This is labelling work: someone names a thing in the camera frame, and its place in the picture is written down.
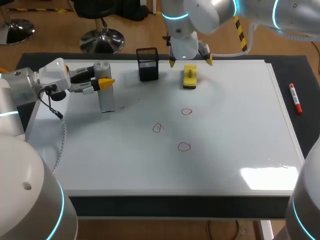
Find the yellow and black striped tape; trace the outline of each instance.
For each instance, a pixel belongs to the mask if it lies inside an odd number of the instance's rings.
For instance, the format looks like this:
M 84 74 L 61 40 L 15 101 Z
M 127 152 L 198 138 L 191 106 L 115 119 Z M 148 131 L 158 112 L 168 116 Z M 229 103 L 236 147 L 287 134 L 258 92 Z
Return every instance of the yellow and black striped tape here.
M 58 12 L 63 14 L 65 12 L 73 12 L 71 8 L 7 8 L 10 12 Z
M 248 47 L 247 47 L 247 42 L 246 42 L 246 39 L 245 39 L 244 32 L 243 32 L 241 24 L 240 24 L 239 17 L 235 16 L 233 18 L 233 20 L 234 20 L 236 29 L 238 31 L 238 35 L 239 35 L 239 38 L 240 38 L 242 51 L 244 52 L 244 51 L 246 51 L 248 49 Z

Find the wire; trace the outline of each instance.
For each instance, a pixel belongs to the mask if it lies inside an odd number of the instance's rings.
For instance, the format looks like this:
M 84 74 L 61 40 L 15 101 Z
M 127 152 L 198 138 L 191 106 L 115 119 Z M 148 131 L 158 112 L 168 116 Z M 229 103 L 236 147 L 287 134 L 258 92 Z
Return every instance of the wire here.
M 208 235 L 209 235 L 209 239 L 210 240 L 214 240 L 211 236 L 211 232 L 210 232 L 210 223 L 211 223 L 211 220 L 209 220 L 207 223 L 206 223 L 206 230 L 208 232 Z
M 66 122 L 64 120 L 62 120 L 62 125 L 63 125 L 62 144 L 61 144 L 61 148 L 60 148 L 59 157 L 58 157 L 57 161 L 55 162 L 55 165 L 54 165 L 54 168 L 53 168 L 53 171 L 52 171 L 53 174 L 56 173 L 56 171 L 57 171 L 57 169 L 59 167 L 60 161 L 62 159 L 62 155 L 64 153 L 66 140 L 67 140 L 67 125 L 66 125 Z
M 42 92 L 47 92 L 49 105 L 46 104 L 46 103 L 42 100 L 42 98 L 41 98 L 41 96 L 40 96 Z M 50 89 L 50 88 L 47 88 L 47 89 L 46 89 L 46 87 L 45 87 L 45 88 L 43 88 L 43 89 L 41 89 L 41 90 L 39 91 L 39 93 L 38 93 L 38 99 L 39 99 L 45 106 L 47 106 L 47 107 L 49 108 L 49 110 L 50 110 L 53 114 L 55 114 L 59 119 L 62 120 L 62 118 L 63 118 L 64 116 L 63 116 L 59 111 L 57 111 L 57 110 L 55 110 L 55 109 L 53 109 L 53 108 L 51 107 L 50 95 L 51 95 L 51 89 Z
M 59 167 L 59 164 L 60 164 L 60 161 L 62 159 L 62 155 L 64 153 L 64 149 L 65 149 L 65 144 L 66 144 L 66 140 L 67 140 L 67 125 L 66 125 L 66 122 L 63 120 L 63 115 L 57 111 L 57 110 L 54 110 L 52 107 L 51 107 L 51 98 L 50 98 L 50 95 L 51 95 L 51 91 L 52 91 L 52 88 L 51 87 L 45 87 L 43 89 L 41 89 L 38 93 L 38 99 L 45 105 L 49 108 L 49 110 L 55 114 L 59 119 L 61 119 L 61 123 L 62 123 L 62 126 L 63 126 L 63 136 L 62 136 L 62 143 L 61 143 L 61 148 L 60 148 L 60 152 L 59 152 L 59 157 L 57 159 L 57 161 L 55 162 L 55 165 L 54 165 L 54 168 L 52 170 L 52 173 L 55 174 L 58 167 Z M 46 104 L 42 98 L 41 98 L 41 93 L 42 92 L 46 92 L 47 95 L 48 95 L 48 102 L 49 102 L 49 105 Z
M 303 41 L 303 42 L 318 42 L 320 41 L 320 37 L 312 37 L 312 36 L 298 36 L 298 35 L 291 35 L 288 34 L 282 30 L 276 29 L 274 27 L 268 27 L 272 32 L 279 34 L 282 37 L 285 37 L 290 40 L 295 40 L 295 41 Z
M 235 220 L 235 224 L 236 224 L 236 232 L 235 232 L 235 235 L 232 238 L 232 240 L 236 240 L 236 238 L 238 237 L 238 234 L 239 234 L 239 230 L 240 230 L 240 225 L 239 225 L 238 220 Z
M 247 50 L 239 53 L 232 53 L 232 54 L 219 54 L 219 53 L 213 53 L 212 55 L 214 57 L 224 57 L 224 58 L 232 58 L 232 57 L 239 57 L 242 55 L 247 55 L 251 49 L 252 46 L 254 45 L 254 31 L 258 25 L 256 23 L 251 23 L 249 27 L 249 43 L 248 43 L 248 48 Z
M 213 240 L 213 237 L 212 237 L 211 231 L 210 231 L 210 224 L 211 224 L 211 220 L 207 221 L 206 230 L 207 230 L 208 235 L 209 235 L 209 240 Z M 231 240 L 236 240 L 236 238 L 238 237 L 238 234 L 239 234 L 240 225 L 239 225 L 238 220 L 235 220 L 235 224 L 236 224 L 236 232 L 235 232 L 234 237 Z
M 319 76 L 320 76 L 320 51 L 319 51 L 319 48 L 317 47 L 317 45 L 313 41 L 311 43 L 315 47 L 315 49 L 316 49 L 316 51 L 318 52 L 318 55 L 319 55 L 318 73 L 319 73 Z

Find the yellow object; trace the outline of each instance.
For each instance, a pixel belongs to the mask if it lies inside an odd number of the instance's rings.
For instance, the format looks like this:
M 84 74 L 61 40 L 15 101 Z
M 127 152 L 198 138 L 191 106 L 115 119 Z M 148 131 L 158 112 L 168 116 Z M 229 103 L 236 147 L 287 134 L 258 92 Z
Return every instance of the yellow object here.
M 175 61 L 169 60 L 170 67 L 173 68 L 175 65 Z
M 1 68 L 0 67 L 0 74 L 5 74 L 8 73 L 9 71 L 7 69 Z
M 206 61 L 207 64 L 212 66 L 212 54 L 210 54 L 210 57 L 208 59 L 206 59 L 205 61 Z
M 243 29 L 242 29 L 241 24 L 240 24 L 239 17 L 235 16 L 233 18 L 233 21 L 235 23 L 236 30 L 237 30 L 238 35 L 239 35 L 242 51 L 244 52 L 244 51 L 246 51 L 248 49 L 248 47 L 247 47 L 247 42 L 246 42 L 246 39 L 245 39 L 245 35 L 244 35 L 244 32 L 243 32 Z
M 195 89 L 197 86 L 197 65 L 184 65 L 183 88 Z
M 100 90 L 107 89 L 115 82 L 112 78 L 100 78 L 98 80 Z

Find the chair base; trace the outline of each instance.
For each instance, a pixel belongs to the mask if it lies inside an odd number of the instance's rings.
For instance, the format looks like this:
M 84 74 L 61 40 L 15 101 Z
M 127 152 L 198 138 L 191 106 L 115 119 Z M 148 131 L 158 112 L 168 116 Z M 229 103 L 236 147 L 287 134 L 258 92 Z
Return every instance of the chair base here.
M 12 19 L 11 23 L 0 23 L 0 45 L 20 43 L 35 32 L 35 25 L 25 19 Z
M 92 30 L 80 39 L 80 48 L 84 53 L 109 53 L 120 51 L 125 45 L 125 37 L 117 30 L 103 28 L 102 31 Z

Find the whiteboard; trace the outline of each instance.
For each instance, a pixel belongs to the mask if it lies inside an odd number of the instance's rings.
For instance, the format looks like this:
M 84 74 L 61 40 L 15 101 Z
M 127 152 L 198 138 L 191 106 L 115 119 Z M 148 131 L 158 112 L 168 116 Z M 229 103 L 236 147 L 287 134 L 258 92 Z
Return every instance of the whiteboard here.
M 136 61 L 109 62 L 115 112 L 101 113 L 96 92 L 52 103 L 66 122 L 55 176 L 69 196 L 291 194 L 304 158 L 271 64 L 160 61 L 159 80 L 140 82 Z M 197 64 L 196 89 L 182 87 L 184 64 Z M 51 169 L 62 135 L 41 104 L 28 142 Z

